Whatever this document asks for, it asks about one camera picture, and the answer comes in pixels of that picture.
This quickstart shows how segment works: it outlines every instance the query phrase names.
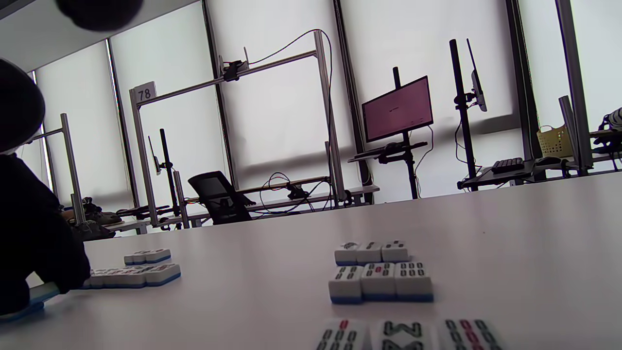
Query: black office chair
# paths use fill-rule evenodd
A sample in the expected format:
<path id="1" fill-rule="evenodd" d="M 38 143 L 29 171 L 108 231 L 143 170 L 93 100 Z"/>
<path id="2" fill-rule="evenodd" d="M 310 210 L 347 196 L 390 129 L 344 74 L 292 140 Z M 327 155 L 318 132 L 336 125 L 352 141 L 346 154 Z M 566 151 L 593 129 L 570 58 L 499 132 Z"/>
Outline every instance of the black office chair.
<path id="1" fill-rule="evenodd" d="M 252 220 L 244 206 L 246 198 L 235 191 L 221 171 L 191 177 L 188 183 L 207 208 L 214 225 Z"/>

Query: white roller blind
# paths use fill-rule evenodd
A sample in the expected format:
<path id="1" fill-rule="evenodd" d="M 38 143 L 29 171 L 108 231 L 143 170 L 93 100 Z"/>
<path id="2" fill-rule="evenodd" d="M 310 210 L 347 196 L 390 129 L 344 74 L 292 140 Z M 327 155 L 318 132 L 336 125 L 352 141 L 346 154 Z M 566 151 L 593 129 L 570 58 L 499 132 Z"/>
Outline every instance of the white roller blind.
<path id="1" fill-rule="evenodd" d="M 618 59 L 622 41 L 617 16 L 622 4 L 573 0 L 571 5 L 588 125 L 594 131 L 605 114 L 622 106 L 622 88 L 618 83 L 622 78 Z M 570 87 L 555 1 L 521 0 L 520 6 L 539 123 L 559 127 L 564 118 L 558 99 L 570 96 Z M 611 169 L 611 162 L 594 164 L 594 171 Z M 559 176 L 559 172 L 547 173 Z"/>
<path id="2" fill-rule="evenodd" d="M 213 79 L 201 4 L 196 2 L 118 34 L 111 43 L 138 192 L 141 205 L 147 205 L 129 89 L 155 81 L 157 93 L 163 95 Z M 151 136 L 154 152 L 164 162 L 160 128 L 166 132 L 170 160 L 180 172 L 186 196 L 196 196 L 188 178 L 208 171 L 227 173 L 214 87 L 144 106 L 141 117 L 158 206 L 171 205 L 167 177 L 165 172 L 156 176 L 147 140 Z"/>
<path id="3" fill-rule="evenodd" d="M 132 207 L 108 53 L 99 42 L 36 71 L 45 98 L 45 129 L 66 113 L 83 197 L 106 211 Z M 48 137 L 60 202 L 73 193 L 62 134 Z"/>
<path id="4" fill-rule="evenodd" d="M 342 159 L 352 156 L 351 117 L 332 2 L 215 0 L 209 5 L 218 53 L 225 61 L 244 60 L 244 46 L 251 62 L 259 60 L 310 29 L 323 29 L 330 36 L 338 143 Z M 324 47 L 329 61 L 326 38 Z M 252 67 L 310 50 L 315 50 L 313 34 Z M 291 180 L 328 175 L 324 146 L 328 131 L 317 59 L 309 57 L 242 77 L 238 82 L 223 84 L 223 92 L 240 188 L 261 186 L 276 171 L 286 173 Z M 357 168 L 343 162 L 346 188 L 360 186 Z M 308 191 L 311 188 L 313 185 L 305 186 Z M 316 191 L 328 192 L 328 187 L 322 185 Z M 262 196 L 265 200 L 286 194 L 267 191 Z"/>
<path id="5" fill-rule="evenodd" d="M 26 163 L 28 168 L 46 186 L 50 186 L 47 176 L 47 165 L 45 163 L 45 149 L 43 139 L 35 140 L 30 144 L 25 144 L 17 149 L 17 156 Z"/>
<path id="6" fill-rule="evenodd" d="M 449 40 L 458 41 L 465 91 L 471 89 L 470 38 L 478 72 L 486 95 L 488 112 L 469 110 L 473 147 L 478 165 L 523 156 L 520 129 L 478 135 L 483 120 L 500 118 L 518 124 L 518 102 L 512 62 L 506 8 L 501 1 L 342 1 L 346 32 L 355 70 L 360 102 L 369 101 L 395 89 L 392 68 L 399 67 L 401 83 L 429 76 L 434 115 L 434 150 L 417 170 L 421 196 L 441 196 L 458 192 L 456 183 L 467 174 L 466 164 L 455 158 L 454 131 L 460 122 L 455 109 L 456 95 Z M 371 143 L 380 147 L 398 142 L 393 136 Z M 411 144 L 430 142 L 430 130 L 415 130 Z M 414 151 L 415 161 L 429 149 Z M 460 158 L 466 160 L 460 150 Z M 411 198 L 404 162 L 370 162 L 374 183 L 381 190 L 376 202 Z"/>
<path id="7" fill-rule="evenodd" d="M 588 125 L 590 131 L 595 131 L 602 123 L 603 116 L 622 107 L 622 2 L 572 0 L 571 3 Z M 611 161 L 594 164 L 595 171 L 611 169 Z"/>
<path id="8" fill-rule="evenodd" d="M 559 98 L 570 96 L 570 86 L 555 0 L 519 4 L 538 120 L 558 128 L 564 123 Z"/>

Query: computer screen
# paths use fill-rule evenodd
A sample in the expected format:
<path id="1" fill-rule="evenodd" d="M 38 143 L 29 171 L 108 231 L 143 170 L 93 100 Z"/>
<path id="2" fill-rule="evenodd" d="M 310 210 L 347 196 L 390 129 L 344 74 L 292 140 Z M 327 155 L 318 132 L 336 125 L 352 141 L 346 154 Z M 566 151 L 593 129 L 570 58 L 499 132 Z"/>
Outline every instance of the computer screen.
<path id="1" fill-rule="evenodd" d="M 367 142 L 432 124 L 428 77 L 364 103 L 363 121 Z"/>

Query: white table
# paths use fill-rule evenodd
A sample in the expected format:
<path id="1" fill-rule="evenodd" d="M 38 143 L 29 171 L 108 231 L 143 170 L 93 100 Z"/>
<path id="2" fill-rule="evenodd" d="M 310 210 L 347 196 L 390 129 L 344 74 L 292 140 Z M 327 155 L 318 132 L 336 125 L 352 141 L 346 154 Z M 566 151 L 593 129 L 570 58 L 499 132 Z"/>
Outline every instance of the white table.
<path id="1" fill-rule="evenodd" d="M 125 217 L 123 222 L 118 224 L 105 226 L 111 232 L 124 232 L 129 230 L 140 230 L 141 234 L 147 233 L 147 226 L 151 225 L 149 219 L 142 220 L 127 220 L 130 217 Z"/>
<path id="2" fill-rule="evenodd" d="M 329 317 L 483 318 L 510 349 L 622 344 L 620 174 L 87 242 L 93 267 L 171 248 L 181 279 L 72 291 L 0 328 L 3 350 L 314 349 Z M 437 302 L 334 306 L 346 240 L 406 240 Z"/>

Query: keyboard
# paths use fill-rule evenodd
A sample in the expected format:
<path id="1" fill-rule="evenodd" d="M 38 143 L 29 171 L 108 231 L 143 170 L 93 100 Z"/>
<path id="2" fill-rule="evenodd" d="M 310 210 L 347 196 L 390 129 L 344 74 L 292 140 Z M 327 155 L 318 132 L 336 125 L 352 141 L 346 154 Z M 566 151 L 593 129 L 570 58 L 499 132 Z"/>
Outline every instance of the keyboard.
<path id="1" fill-rule="evenodd" d="M 354 156 L 354 158 L 362 158 L 362 157 L 367 157 L 367 156 L 371 156 L 371 155 L 375 155 L 375 154 L 380 154 L 384 151 L 384 147 L 378 147 L 378 148 L 374 148 L 374 149 L 370 149 L 369 151 L 365 151 L 363 153 L 359 153 L 356 156 Z"/>
<path id="2" fill-rule="evenodd" d="M 504 159 L 502 161 L 495 162 L 493 166 L 493 174 L 509 173 L 510 171 L 517 171 L 525 168 L 525 164 L 522 158 Z"/>

